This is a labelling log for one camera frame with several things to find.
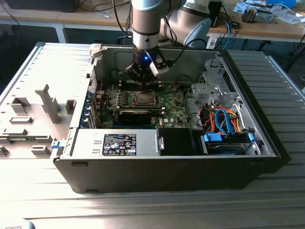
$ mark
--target white cable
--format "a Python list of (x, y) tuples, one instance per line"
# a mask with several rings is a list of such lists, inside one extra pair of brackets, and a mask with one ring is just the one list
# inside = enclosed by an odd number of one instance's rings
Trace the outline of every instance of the white cable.
[(296, 14), (296, 12), (294, 12), (294, 11), (293, 11), (292, 9), (290, 9), (288, 6), (285, 6), (285, 5), (283, 5), (283, 4), (272, 4), (272, 5), (283, 6), (283, 7), (287, 8), (287, 9), (289, 9), (292, 13)]
[(103, 17), (105, 17), (105, 18), (109, 18), (108, 15), (100, 14), (100, 13), (98, 13), (98, 12), (94, 12), (94, 13), (96, 13), (96, 14), (98, 14), (98, 15), (101, 15), (101, 16), (103, 16)]
[(305, 83), (305, 75), (300, 75), (300, 81)]

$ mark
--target robotic arm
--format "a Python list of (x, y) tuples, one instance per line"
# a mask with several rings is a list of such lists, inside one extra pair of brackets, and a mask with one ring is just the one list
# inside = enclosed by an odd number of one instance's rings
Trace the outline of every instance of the robotic arm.
[(163, 18), (168, 17), (177, 41), (187, 44), (208, 33), (211, 26), (208, 3), (209, 0), (132, 0), (133, 62), (126, 73), (145, 86), (169, 71), (170, 61), (165, 60), (158, 47), (160, 36), (170, 34)]

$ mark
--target wooden table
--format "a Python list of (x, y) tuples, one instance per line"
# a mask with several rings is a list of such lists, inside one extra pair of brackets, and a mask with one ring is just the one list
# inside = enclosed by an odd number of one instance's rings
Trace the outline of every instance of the wooden table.
[[(116, 22), (113, 10), (109, 10), (109, 18), (103, 17), (93, 12), (87, 12), (82, 9), (77, 9), (74, 13), (65, 13), (59, 11), (47, 10), (13, 10), (10, 9), (6, 2), (3, 1), (6, 10), (14, 17), (20, 25), (46, 26), (56, 29), (59, 41), (66, 43), (65, 36), (66, 28), (74, 29), (95, 29), (95, 30), (120, 30)], [(92, 0), (93, 4), (99, 3), (101, 0)], [(272, 23), (244, 23), (241, 19), (241, 14), (233, 13), (230, 10), (234, 9), (234, 5), (238, 0), (224, 0), (224, 6), (232, 20), (241, 23), (237, 38), (268, 40), (268, 41), (283, 41), (283, 42), (299, 42), (305, 33), (304, 24), (291, 25), (274, 18)], [(85, 9), (91, 9), (91, 4), (85, 3), (82, 5)], [(97, 10), (109, 8), (112, 5), (105, 4), (97, 7)], [(118, 7), (118, 14), (122, 26), (125, 26), (129, 4)], [(305, 11), (305, 6), (296, 4), (295, 11)], [(11, 16), (0, 5), (0, 24), (17, 24)], [(225, 26), (220, 23), (217, 28), (211, 28), (208, 36), (210, 40), (223, 36), (226, 33)]]

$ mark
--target floor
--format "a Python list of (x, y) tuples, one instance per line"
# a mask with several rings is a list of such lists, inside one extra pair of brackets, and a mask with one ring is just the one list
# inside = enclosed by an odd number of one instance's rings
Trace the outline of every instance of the floor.
[[(10, 82), (36, 42), (58, 42), (56, 32), (52, 28), (13, 26), (12, 29), (13, 36), (4, 35), (0, 38), (0, 93)], [(123, 42), (123, 40), (117, 40), (118, 37), (122, 36), (119, 31), (67, 29), (66, 32), (70, 43), (117, 44), (117, 42)], [(244, 45), (244, 50), (254, 51), (260, 43), (261, 41), (248, 40), (244, 44), (244, 40), (236, 39), (229, 42), (227, 49), (240, 50)], [(126, 44), (131, 44), (131, 41), (126, 40)], [(292, 43), (271, 42), (265, 45), (263, 52), (273, 56), (282, 67), (285, 67), (290, 59), (289, 54), (293, 50), (292, 48)], [(305, 74), (304, 63), (305, 57), (302, 56), (289, 72), (292, 80), (301, 89), (305, 86), (299, 80), (299, 76)]]

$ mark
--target table leg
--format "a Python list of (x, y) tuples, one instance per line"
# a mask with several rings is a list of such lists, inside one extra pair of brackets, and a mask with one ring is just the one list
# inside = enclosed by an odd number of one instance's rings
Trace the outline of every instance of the table leg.
[(67, 43), (68, 39), (67, 39), (66, 31), (65, 31), (65, 28), (63, 27), (63, 24), (57, 23), (54, 26), (54, 28), (56, 30), (59, 43)]
[(257, 51), (262, 51), (263, 50), (263, 47), (265, 46), (265, 44), (270, 44), (271, 41), (263, 41), (257, 48)]

